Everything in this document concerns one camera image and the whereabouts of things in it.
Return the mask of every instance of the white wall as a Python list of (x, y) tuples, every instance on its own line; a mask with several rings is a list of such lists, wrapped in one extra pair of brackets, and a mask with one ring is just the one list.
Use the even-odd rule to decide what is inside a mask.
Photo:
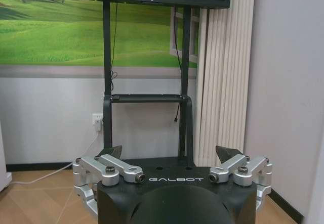
[(314, 188), (305, 224), (324, 223), (324, 127), (322, 135), (322, 145), (319, 152), (316, 174), (314, 176)]
[(324, 0), (255, 0), (245, 152), (307, 214), (324, 122)]
[[(0, 78), (0, 121), (7, 164), (70, 161), (96, 133), (92, 113), (102, 112), (103, 79)], [(115, 79), (114, 93), (171, 93), (179, 79)], [(189, 80), (195, 97), (195, 80)], [(113, 144), (124, 158), (176, 156), (176, 104), (113, 105)], [(102, 135), (92, 151), (102, 149)]]

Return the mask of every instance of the wall socket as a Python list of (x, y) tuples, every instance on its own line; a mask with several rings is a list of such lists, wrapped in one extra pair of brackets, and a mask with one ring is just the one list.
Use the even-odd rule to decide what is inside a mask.
[(96, 131), (101, 131), (101, 124), (103, 120), (103, 114), (92, 114), (92, 125)]

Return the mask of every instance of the stand pole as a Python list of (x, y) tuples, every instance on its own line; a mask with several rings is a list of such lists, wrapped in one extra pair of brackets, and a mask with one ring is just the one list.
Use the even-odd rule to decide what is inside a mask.
[(112, 147), (112, 113), (111, 113), (111, 51), (110, 51), (110, 2), (103, 1), (103, 50), (105, 95), (103, 103), (103, 147)]
[[(189, 49), (190, 49), (191, 7), (185, 6), (183, 12), (183, 42), (181, 64), (181, 95), (188, 94)], [(179, 124), (179, 157), (185, 156), (186, 145), (186, 104), (181, 103)]]

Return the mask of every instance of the white curtain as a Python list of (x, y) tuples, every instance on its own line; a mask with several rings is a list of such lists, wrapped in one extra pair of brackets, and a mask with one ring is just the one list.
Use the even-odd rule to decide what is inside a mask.
[(215, 146), (243, 151), (254, 0), (200, 12), (194, 160), (219, 164)]

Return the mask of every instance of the black baseboard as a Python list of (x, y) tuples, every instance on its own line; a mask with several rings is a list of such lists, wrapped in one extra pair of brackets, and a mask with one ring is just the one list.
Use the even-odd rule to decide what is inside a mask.
[(304, 216), (289, 204), (280, 194), (272, 190), (269, 197), (285, 211), (297, 224), (302, 224)]
[(17, 171), (57, 170), (69, 164), (70, 162), (7, 164), (7, 171), (17, 172)]
[[(70, 164), (70, 162), (56, 162), (56, 163), (31, 163), (31, 164), (8, 164), (7, 171), (36, 171), (36, 170), (57, 170)], [(269, 197), (283, 209), (297, 224), (302, 224), (304, 216), (289, 204), (280, 194), (272, 190)]]

